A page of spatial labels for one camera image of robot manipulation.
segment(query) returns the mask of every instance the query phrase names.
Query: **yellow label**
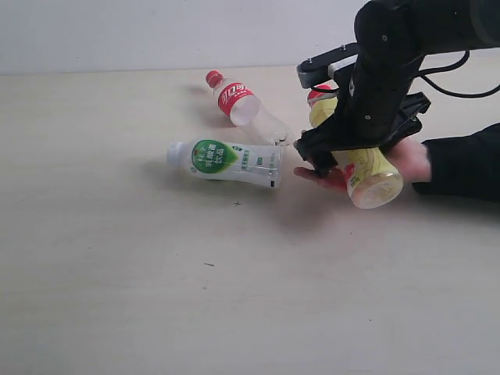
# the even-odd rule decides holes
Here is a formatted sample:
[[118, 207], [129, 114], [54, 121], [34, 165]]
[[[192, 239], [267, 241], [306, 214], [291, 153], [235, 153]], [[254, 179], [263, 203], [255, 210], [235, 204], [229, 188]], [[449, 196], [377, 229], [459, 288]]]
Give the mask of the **yellow label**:
[[[309, 115], [312, 127], [318, 127], [330, 117], [336, 106], [336, 98], [317, 102]], [[337, 160], [338, 167], [344, 172], [349, 194], [371, 176], [379, 173], [398, 173], [398, 170], [385, 159], [379, 148], [332, 152], [332, 155]]]

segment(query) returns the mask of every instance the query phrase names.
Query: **yellow bottle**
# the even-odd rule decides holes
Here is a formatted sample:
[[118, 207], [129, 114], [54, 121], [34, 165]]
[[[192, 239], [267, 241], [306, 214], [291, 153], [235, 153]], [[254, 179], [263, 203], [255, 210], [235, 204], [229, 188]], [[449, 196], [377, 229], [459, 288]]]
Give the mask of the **yellow bottle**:
[[[327, 85], [321, 88], [330, 89]], [[337, 106], [337, 98], [319, 99], [323, 93], [311, 91], [309, 122], [318, 127], [330, 117]], [[348, 194], [354, 205], [360, 209], [375, 209], [386, 205], [401, 193], [404, 185], [398, 170], [385, 159], [379, 148], [332, 152], [345, 175]]]

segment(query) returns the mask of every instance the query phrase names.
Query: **black cable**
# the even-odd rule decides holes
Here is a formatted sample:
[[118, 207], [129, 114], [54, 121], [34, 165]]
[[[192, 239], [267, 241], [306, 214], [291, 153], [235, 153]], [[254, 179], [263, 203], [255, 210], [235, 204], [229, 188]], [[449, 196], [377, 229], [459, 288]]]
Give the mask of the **black cable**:
[[432, 68], [432, 69], [425, 69], [425, 70], [421, 70], [416, 76], [417, 77], [424, 77], [424, 76], [428, 76], [430, 74], [436, 74], [436, 73], [445, 73], [445, 72], [451, 72], [452, 70], [457, 70], [458, 68], [461, 68], [462, 66], [464, 66], [467, 61], [469, 60], [470, 58], [470, 51], [465, 51], [465, 54], [463, 55], [463, 57], [457, 61], [456, 63], [452, 64], [452, 65], [448, 65], [448, 66], [443, 66], [441, 68]]
[[453, 98], [481, 99], [481, 98], [486, 98], [488, 96], [495, 95], [496, 93], [500, 92], [500, 85], [498, 85], [493, 90], [490, 90], [490, 91], [487, 91], [487, 92], [483, 92], [483, 93], [480, 93], [480, 94], [459, 94], [458, 92], [448, 91], [448, 90], [445, 90], [442, 87], [439, 87], [429, 77], [421, 76], [420, 78], [422, 78], [423, 80], [425, 80], [434, 90], [437, 90], [437, 91], [439, 91], [442, 94], [445, 94], [447, 96], [452, 96]]
[[335, 88], [334, 90], [327, 90], [326, 88], [319, 88], [315, 86], [312, 86], [311, 90], [316, 92], [322, 92], [324, 94], [336, 94], [338, 92], [338, 88]]

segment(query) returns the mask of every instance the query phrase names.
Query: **green-labeled bottle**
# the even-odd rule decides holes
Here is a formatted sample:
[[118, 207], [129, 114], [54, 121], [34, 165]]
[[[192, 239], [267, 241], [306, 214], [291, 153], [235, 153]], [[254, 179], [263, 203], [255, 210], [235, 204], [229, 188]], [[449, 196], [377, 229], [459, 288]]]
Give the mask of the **green-labeled bottle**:
[[240, 145], [199, 139], [172, 142], [166, 161], [205, 180], [233, 180], [278, 188], [285, 149], [280, 146]]

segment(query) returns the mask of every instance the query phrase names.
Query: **white bottle cap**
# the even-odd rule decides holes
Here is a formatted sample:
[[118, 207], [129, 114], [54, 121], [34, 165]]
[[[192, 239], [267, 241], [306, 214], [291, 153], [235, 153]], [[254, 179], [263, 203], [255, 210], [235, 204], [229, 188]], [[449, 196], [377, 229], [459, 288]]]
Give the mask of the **white bottle cap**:
[[176, 168], [181, 167], [181, 154], [186, 148], [184, 142], [172, 142], [170, 143], [169, 149], [166, 152], [166, 163], [169, 166], [174, 166]]

